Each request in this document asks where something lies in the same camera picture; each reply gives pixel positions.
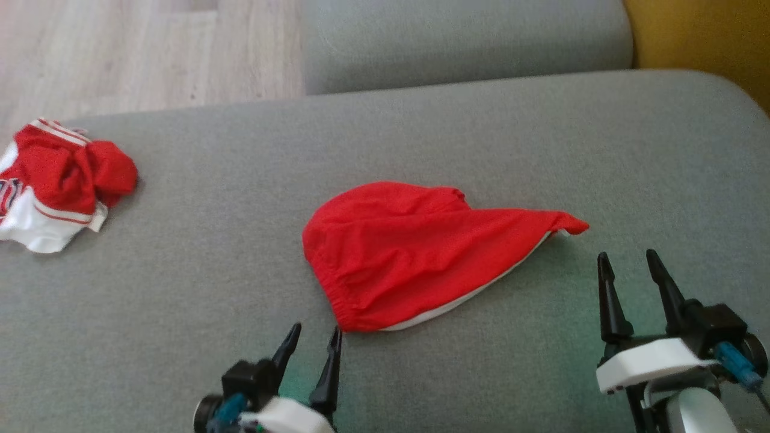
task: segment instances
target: garment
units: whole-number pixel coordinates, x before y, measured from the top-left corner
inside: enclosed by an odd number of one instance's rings
[[[99,231],[137,176],[115,143],[37,119],[0,157],[0,240],[36,253],[60,251],[84,227]]]
[[[588,224],[548,210],[472,210],[461,191],[359,186],[321,206],[305,258],[343,331],[395,331],[445,313],[510,272],[551,234]]]

